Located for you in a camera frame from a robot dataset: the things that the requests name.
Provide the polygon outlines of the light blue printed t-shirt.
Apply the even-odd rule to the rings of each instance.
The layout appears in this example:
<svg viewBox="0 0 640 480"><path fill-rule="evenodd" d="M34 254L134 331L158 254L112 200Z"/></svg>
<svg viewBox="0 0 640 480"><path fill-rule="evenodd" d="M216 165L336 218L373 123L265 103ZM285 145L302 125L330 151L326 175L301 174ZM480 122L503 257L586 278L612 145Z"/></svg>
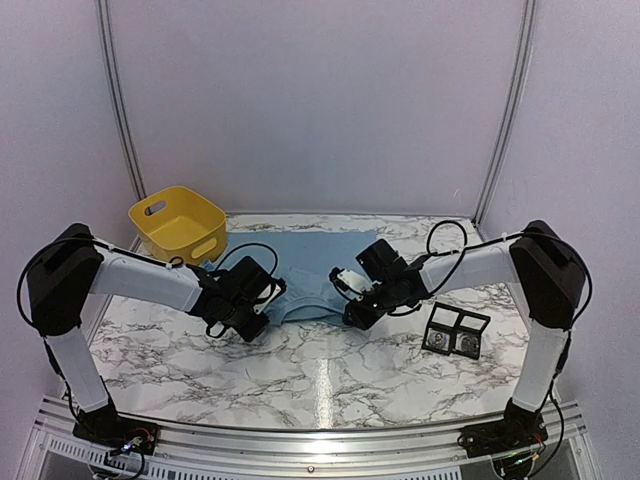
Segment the light blue printed t-shirt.
<svg viewBox="0 0 640 480"><path fill-rule="evenodd" d="M216 267L229 269L248 255L286 282L285 293L264 310L271 325L300 321L340 325L347 301L331 285L329 274L339 267L362 275L355 257L375 240L373 231L230 233L223 257L201 266L210 272Z"/></svg>

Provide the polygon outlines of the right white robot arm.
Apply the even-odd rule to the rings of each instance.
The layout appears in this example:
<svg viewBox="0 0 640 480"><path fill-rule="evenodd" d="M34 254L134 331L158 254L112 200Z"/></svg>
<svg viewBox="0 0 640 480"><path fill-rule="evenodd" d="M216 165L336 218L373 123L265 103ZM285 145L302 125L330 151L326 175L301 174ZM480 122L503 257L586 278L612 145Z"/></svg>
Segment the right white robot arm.
<svg viewBox="0 0 640 480"><path fill-rule="evenodd" d="M542 220L523 230L458 250L427 250L407 262L385 240L356 257L369 282L360 285L339 270L330 280L348 302L345 325L366 331L400 307L415 308L439 293L497 283L520 285L530 319L521 374L495 430L506 448L529 437L569 355L577 319L593 289L579 253Z"/></svg>

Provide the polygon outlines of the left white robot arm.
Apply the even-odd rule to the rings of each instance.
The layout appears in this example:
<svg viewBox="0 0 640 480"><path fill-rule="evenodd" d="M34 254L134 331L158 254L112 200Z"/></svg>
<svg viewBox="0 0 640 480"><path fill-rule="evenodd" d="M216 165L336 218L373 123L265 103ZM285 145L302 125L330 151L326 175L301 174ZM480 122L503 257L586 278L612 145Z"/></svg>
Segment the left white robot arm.
<svg viewBox="0 0 640 480"><path fill-rule="evenodd" d="M251 342L269 324L266 307L285 288L250 256L230 269L208 271L179 256L160 261L121 249L94 237L87 225L74 223L28 261L16 297L29 299L18 310L43 339L53 367L69 387L80 409L78 424L102 443L116 445L126 436L126 423L81 331L89 296L164 305Z"/></svg>

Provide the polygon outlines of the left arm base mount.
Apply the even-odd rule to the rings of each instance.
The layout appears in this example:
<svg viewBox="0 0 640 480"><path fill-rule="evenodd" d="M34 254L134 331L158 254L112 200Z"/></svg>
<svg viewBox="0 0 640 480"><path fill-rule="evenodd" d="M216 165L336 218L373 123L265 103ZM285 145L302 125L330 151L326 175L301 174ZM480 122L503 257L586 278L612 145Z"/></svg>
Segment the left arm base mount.
<svg viewBox="0 0 640 480"><path fill-rule="evenodd" d="M135 451L145 456L152 455L156 448L160 427L153 422L121 418L111 430L93 433L85 426L76 423L72 434L74 437L99 445L107 446L120 453Z"/></svg>

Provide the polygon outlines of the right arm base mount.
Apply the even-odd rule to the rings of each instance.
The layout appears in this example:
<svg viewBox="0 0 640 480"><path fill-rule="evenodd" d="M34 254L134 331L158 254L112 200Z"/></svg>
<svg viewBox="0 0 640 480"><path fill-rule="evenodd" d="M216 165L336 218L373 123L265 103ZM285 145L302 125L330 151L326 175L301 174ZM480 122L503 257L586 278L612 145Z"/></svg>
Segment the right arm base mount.
<svg viewBox="0 0 640 480"><path fill-rule="evenodd" d="M548 437L544 423L524 427L519 422L497 420L463 427L457 443L469 458L476 458L540 445Z"/></svg>

